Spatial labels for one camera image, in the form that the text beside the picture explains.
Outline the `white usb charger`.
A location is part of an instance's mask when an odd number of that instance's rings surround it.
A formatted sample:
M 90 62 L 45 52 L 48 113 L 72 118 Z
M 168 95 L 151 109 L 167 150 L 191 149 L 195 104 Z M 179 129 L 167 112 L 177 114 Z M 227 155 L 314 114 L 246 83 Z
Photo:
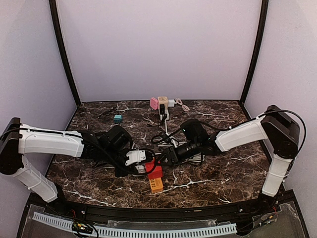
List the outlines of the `white usb charger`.
M 174 99 L 168 99 L 168 107 L 174 107 L 175 106 L 175 100 Z

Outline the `orange power strip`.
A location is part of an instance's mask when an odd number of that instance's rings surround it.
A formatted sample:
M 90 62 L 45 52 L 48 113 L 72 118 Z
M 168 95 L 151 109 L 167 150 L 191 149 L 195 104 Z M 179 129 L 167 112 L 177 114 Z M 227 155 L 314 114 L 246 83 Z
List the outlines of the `orange power strip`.
M 163 191 L 163 183 L 161 178 L 154 178 L 149 180 L 151 193 L 159 193 Z

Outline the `teal usb charger plug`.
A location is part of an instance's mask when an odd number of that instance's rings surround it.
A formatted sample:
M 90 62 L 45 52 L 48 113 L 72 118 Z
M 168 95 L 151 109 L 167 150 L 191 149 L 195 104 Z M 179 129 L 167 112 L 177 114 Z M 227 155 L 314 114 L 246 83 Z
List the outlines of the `teal usb charger plug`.
M 122 115 L 115 115 L 114 118 L 113 118 L 113 122 L 115 124 L 119 124 L 122 122 L 122 119 L 123 119 L 123 116 Z

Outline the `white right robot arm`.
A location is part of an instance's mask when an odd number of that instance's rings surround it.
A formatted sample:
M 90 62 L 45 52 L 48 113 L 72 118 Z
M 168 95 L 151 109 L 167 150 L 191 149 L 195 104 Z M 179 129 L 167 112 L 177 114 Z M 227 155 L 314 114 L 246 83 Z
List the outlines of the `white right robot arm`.
M 212 125 L 189 119 L 179 128 L 188 141 L 178 147 L 166 148 L 158 156 L 156 164 L 176 166 L 197 154 L 216 156 L 245 144 L 269 140 L 273 147 L 273 158 L 262 194 L 274 197 L 306 140 L 300 138 L 300 129 L 306 128 L 305 123 L 298 124 L 290 117 L 291 114 L 292 111 L 271 105 L 264 113 L 246 122 L 228 128 L 214 127 L 212 134 L 204 129 L 204 126 L 212 128 Z

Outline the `beige cube socket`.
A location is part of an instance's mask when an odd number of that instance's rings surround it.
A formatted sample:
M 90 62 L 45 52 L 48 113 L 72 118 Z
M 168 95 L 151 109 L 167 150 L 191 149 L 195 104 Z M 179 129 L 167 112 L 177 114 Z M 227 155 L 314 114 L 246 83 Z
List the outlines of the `beige cube socket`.
M 164 105 L 166 108 L 168 107 L 168 98 L 166 96 L 160 96 L 158 97 L 158 105 Z

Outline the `white adapter plug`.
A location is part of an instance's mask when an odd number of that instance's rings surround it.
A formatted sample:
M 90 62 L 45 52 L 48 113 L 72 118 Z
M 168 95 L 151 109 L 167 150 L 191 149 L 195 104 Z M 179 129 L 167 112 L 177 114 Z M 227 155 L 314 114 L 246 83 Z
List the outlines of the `white adapter plug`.
M 146 172 L 144 165 L 136 165 L 135 168 L 136 168 L 138 174 L 144 174 Z

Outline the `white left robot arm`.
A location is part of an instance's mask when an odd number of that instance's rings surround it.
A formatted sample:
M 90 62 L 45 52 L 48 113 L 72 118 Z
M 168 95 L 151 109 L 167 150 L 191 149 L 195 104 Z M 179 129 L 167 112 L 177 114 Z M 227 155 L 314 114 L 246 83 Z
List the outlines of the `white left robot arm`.
M 0 136 L 0 172 L 17 178 L 46 203 L 62 199 L 57 184 L 45 178 L 26 158 L 26 154 L 58 154 L 92 159 L 96 164 L 111 164 L 116 177 L 142 175 L 138 166 L 150 162 L 153 154 L 146 149 L 132 149 L 131 135 L 121 126 L 94 133 L 88 130 L 54 131 L 31 127 L 12 118 Z

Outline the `pink plug adapter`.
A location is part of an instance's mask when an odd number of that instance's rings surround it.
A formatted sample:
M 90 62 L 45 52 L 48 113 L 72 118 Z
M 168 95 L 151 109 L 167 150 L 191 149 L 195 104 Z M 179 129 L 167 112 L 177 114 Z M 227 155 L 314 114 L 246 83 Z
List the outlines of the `pink plug adapter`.
M 159 108 L 159 101 L 157 98 L 154 98 L 154 97 L 150 98 L 150 107 L 153 110 L 157 110 Z

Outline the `white power strip at back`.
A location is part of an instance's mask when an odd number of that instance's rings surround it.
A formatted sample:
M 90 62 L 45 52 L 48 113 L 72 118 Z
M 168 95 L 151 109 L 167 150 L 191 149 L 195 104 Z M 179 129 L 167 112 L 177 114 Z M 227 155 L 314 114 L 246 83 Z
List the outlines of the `white power strip at back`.
M 169 111 L 167 108 L 165 108 L 164 111 L 159 109 L 158 112 L 160 120 L 169 120 Z

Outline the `black plug at back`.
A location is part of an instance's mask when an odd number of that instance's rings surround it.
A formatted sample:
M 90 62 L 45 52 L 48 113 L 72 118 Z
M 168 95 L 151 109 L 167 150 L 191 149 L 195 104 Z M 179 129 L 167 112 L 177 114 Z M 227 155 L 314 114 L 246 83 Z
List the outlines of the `black plug at back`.
M 159 105 L 159 114 L 164 115 L 165 114 L 165 104 Z

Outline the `red cube socket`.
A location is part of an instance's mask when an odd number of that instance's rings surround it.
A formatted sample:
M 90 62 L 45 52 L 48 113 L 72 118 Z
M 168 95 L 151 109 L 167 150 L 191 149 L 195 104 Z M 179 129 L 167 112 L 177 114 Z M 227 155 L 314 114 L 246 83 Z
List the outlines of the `red cube socket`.
M 145 169 L 149 180 L 163 177 L 162 166 L 155 165 L 154 160 L 145 163 Z

